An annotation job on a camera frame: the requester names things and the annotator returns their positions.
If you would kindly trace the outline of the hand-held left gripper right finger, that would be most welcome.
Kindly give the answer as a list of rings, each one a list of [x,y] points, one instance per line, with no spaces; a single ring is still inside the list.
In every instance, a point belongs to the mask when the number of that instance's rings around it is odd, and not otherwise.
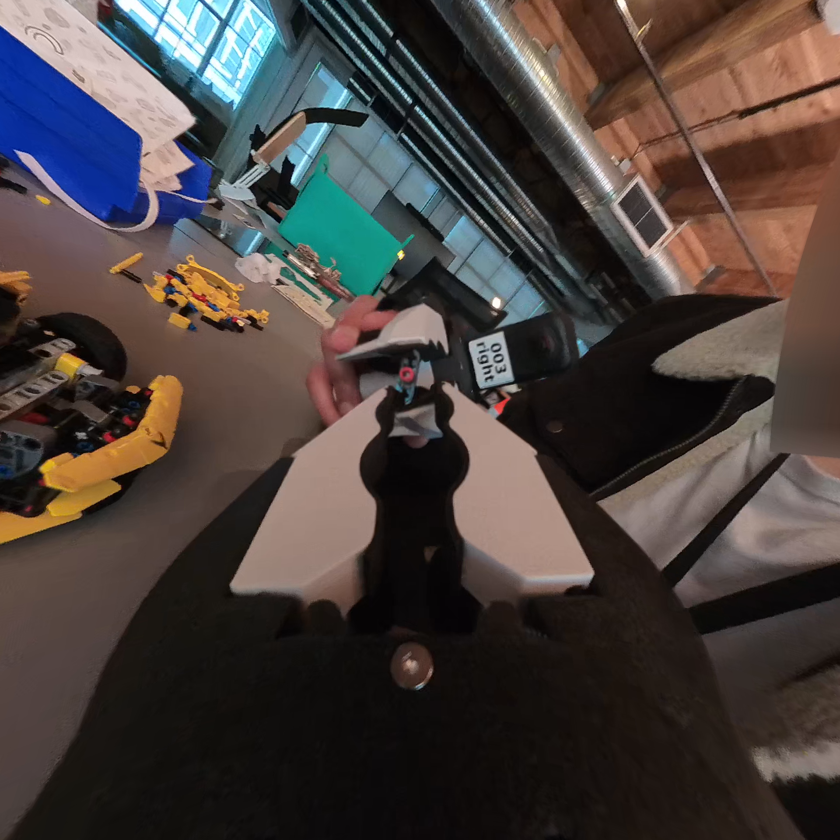
[[[592,582],[593,568],[554,495],[537,451],[450,384],[442,384],[448,429],[465,446],[454,491],[464,541],[461,584],[482,606],[520,607]]]

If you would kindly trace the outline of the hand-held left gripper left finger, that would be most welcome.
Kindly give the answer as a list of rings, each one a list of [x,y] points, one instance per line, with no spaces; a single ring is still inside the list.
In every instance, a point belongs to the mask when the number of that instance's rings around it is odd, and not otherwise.
[[[361,556],[375,533],[376,503],[362,454],[382,431],[381,388],[300,448],[229,584],[233,595],[329,601],[342,615],[362,598]]]

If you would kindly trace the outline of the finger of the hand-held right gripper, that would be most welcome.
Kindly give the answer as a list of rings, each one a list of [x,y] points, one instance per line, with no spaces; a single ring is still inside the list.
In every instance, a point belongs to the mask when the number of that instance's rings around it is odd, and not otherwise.
[[[395,412],[391,437],[441,438],[442,432],[438,427],[432,394],[433,385],[433,369],[420,367],[413,401],[410,405],[406,405],[403,387],[397,373],[370,370],[360,376],[360,395],[364,400],[371,394],[388,387],[400,393],[398,401],[400,410]]]
[[[398,312],[375,339],[338,355],[338,361],[368,361],[409,358],[436,361],[449,356],[444,318],[428,305],[416,305]]]

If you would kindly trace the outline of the pile of yellow brick pieces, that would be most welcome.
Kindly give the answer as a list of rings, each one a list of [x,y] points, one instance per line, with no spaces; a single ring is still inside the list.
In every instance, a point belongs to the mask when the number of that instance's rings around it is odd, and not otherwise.
[[[202,322],[220,332],[241,334],[247,329],[263,331],[269,322],[267,310],[247,308],[241,301],[243,284],[201,266],[193,255],[174,269],[153,273],[152,282],[142,286],[168,307],[168,322],[186,331],[196,331]]]

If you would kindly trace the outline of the grey desk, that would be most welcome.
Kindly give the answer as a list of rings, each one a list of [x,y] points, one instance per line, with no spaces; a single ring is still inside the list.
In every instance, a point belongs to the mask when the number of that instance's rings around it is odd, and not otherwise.
[[[27,195],[2,191],[2,268],[26,270],[30,317],[80,312],[102,321],[128,354],[128,383],[183,384],[171,451],[112,506],[2,546],[2,838],[32,805],[74,738],[100,673],[142,600],[181,551],[281,454],[320,428],[305,379],[320,329],[264,284],[245,281],[264,331],[195,332],[109,268],[142,252],[135,273],[188,255],[241,281],[236,254],[192,220],[122,235],[97,227],[11,164]],[[36,201],[46,196],[51,205]]]

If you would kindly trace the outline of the pale round desk lamp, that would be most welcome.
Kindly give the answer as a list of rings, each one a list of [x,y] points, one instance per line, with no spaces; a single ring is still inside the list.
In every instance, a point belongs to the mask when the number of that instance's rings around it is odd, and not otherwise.
[[[234,183],[220,181],[216,189],[217,197],[221,200],[239,202],[254,200],[251,187],[268,174],[273,161],[284,155],[309,126],[326,124],[358,129],[368,118],[369,114],[366,112],[344,108],[305,108],[294,112],[250,152],[253,164],[244,175]]]

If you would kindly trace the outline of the person's right hand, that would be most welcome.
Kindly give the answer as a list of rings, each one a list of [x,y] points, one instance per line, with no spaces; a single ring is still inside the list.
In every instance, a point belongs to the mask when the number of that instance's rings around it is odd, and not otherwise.
[[[315,410],[325,427],[336,424],[362,403],[361,368],[340,357],[352,351],[366,333],[378,333],[395,317],[396,311],[380,310],[373,297],[362,296],[352,302],[330,329],[322,332],[322,359],[306,378],[306,387]]]

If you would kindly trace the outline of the person's black fleece-lined jacket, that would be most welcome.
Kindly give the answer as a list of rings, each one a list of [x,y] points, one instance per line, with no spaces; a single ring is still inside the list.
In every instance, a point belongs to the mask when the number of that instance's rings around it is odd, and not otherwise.
[[[813,413],[771,435],[789,301],[688,296],[640,311],[570,371],[516,395],[502,422],[597,506],[574,499],[604,550],[581,595],[530,608],[541,647],[587,660],[578,766],[559,823],[574,837],[838,838],[838,655],[734,717],[705,636],[838,600],[838,561],[686,608],[676,587],[791,455],[838,478],[838,429]],[[632,500],[759,431],[772,458],[660,570],[601,502]]]

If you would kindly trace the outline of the small brown brick model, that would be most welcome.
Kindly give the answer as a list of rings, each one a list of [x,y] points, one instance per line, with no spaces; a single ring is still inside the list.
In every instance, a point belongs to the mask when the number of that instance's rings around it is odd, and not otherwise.
[[[342,283],[341,272],[337,268],[336,260],[331,259],[331,265],[325,266],[319,254],[308,245],[300,244],[293,251],[285,250],[283,256],[298,269],[298,271],[313,280],[321,289],[334,298],[353,301],[355,295]]]

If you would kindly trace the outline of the printed paper sheet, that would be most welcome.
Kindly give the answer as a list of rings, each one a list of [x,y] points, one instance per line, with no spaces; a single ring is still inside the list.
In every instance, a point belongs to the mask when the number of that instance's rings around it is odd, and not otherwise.
[[[283,261],[271,261],[270,264],[278,273],[274,280],[275,291],[321,328],[331,328],[335,318],[329,310],[334,300],[327,291]]]

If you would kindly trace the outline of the white vent grille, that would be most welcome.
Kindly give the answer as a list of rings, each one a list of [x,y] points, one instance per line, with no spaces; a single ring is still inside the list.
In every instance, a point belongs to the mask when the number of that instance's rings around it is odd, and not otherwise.
[[[641,175],[634,175],[610,205],[628,237],[647,258],[660,250],[676,226]]]

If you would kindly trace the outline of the crumpled white plastic bag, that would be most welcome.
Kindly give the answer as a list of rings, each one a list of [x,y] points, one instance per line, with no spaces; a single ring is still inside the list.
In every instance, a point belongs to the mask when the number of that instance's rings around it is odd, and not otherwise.
[[[275,285],[280,281],[285,264],[276,255],[254,253],[234,261],[236,270],[247,280],[256,284]]]

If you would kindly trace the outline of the yellow brick car model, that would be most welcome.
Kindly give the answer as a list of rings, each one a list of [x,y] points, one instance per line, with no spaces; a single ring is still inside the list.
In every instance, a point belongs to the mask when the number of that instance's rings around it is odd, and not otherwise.
[[[171,448],[183,387],[126,385],[118,336],[86,314],[26,319],[25,271],[1,275],[1,543],[74,522],[125,494]]]

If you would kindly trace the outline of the black ceiling pipes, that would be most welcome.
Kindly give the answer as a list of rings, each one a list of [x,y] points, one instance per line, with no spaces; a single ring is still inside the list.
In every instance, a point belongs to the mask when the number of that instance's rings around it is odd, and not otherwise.
[[[515,247],[557,286],[572,280],[547,220],[480,138],[471,123],[371,2],[307,1],[311,16],[382,96],[402,114],[398,137],[413,140],[417,154],[476,224],[496,224]]]

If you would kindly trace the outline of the person's white shirt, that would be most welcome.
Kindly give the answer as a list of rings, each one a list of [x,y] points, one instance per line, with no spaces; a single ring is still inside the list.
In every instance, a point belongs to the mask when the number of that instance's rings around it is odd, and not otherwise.
[[[770,433],[762,430],[655,490],[601,506],[662,570],[771,458]],[[837,562],[838,493],[836,476],[791,455],[677,585],[682,605],[703,605]],[[837,656],[838,643],[838,600],[705,636],[721,691],[740,723],[767,712],[784,684]]]

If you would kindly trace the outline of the small white printed paper bag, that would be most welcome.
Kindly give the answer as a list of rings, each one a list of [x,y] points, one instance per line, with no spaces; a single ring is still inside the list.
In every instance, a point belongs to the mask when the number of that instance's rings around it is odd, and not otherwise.
[[[182,176],[193,167],[193,159],[173,140],[143,155],[140,179],[156,191],[177,193],[182,189]]]

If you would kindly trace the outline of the large paned window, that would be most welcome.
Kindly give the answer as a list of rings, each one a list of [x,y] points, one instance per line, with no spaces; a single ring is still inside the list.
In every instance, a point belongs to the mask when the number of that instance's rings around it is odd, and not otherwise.
[[[191,87],[237,109],[270,51],[281,45],[267,2],[118,1]]]

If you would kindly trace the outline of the white paper strip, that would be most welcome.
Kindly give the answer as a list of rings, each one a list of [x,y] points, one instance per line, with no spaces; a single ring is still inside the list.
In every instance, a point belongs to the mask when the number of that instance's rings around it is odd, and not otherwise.
[[[49,192],[51,192],[52,195],[59,198],[60,201],[66,204],[71,210],[76,212],[78,215],[82,216],[87,221],[99,226],[100,228],[104,228],[106,230],[118,233],[133,234],[140,233],[151,228],[158,220],[160,214],[160,201],[155,189],[147,191],[148,208],[146,215],[143,217],[143,220],[140,223],[122,227],[117,225],[111,225],[102,221],[99,217],[94,216],[85,207],[76,202],[65,190],[63,190],[63,188],[55,181],[55,179],[53,179],[48,174],[45,168],[41,165],[41,163],[39,163],[36,160],[36,158],[33,155],[28,154],[26,152],[22,152],[20,150],[15,150],[14,153],[20,160],[21,164],[26,169],[28,169],[31,172],[31,174],[35,178],[37,178]]]

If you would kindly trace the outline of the blue plastic bin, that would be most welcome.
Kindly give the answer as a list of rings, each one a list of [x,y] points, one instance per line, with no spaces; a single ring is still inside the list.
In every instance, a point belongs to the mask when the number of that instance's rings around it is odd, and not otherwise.
[[[1,42],[2,156],[25,168],[14,151],[33,155],[66,193],[108,224],[140,223],[152,189],[140,179],[141,137],[11,36],[2,34]],[[154,225],[197,218],[206,205],[211,169],[182,149],[194,167],[179,192],[157,193]]]

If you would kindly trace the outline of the silver ventilation duct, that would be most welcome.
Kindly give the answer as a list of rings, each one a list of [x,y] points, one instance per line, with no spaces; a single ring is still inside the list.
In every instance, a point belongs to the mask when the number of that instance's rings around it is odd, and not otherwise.
[[[652,299],[691,295],[665,246],[645,250],[615,216],[625,179],[508,2],[434,1],[488,81]]]

